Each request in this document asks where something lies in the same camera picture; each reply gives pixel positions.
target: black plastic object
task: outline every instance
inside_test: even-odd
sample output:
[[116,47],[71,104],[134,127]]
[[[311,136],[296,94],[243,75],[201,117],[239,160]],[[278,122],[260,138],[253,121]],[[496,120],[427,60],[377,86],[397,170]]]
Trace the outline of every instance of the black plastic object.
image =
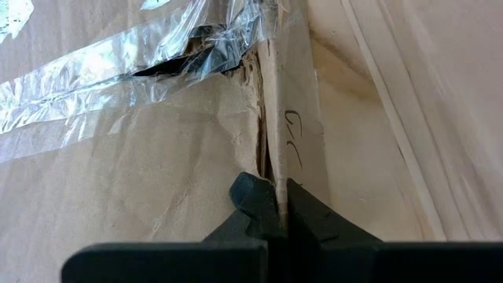
[[289,238],[274,188],[241,173],[236,211],[202,243],[105,244],[72,256],[63,282],[503,282],[501,243],[384,243],[288,180]]

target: clear plastic tape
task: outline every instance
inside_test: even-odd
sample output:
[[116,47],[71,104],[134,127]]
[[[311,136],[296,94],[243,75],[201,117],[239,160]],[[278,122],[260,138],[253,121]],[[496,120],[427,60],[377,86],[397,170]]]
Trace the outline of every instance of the clear plastic tape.
[[[276,0],[192,0],[167,18],[3,83],[0,134],[30,123],[161,101],[212,73],[235,68],[256,42],[274,37],[281,26],[278,6],[284,5]],[[159,73],[171,77],[162,89],[138,92],[125,87],[138,85],[142,79],[136,75]]]

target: plastic wrap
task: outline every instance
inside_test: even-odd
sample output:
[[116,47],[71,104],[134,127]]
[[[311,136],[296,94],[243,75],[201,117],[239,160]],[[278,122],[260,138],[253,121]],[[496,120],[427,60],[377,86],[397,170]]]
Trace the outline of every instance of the plastic wrap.
[[[278,7],[284,6],[272,0],[192,0],[166,18],[3,83],[0,134],[93,110],[161,101],[212,73],[235,68],[253,44],[273,37],[287,22],[277,20]],[[141,77],[152,75],[156,78]],[[145,85],[161,81],[161,88]],[[132,91],[138,87],[149,91]]]

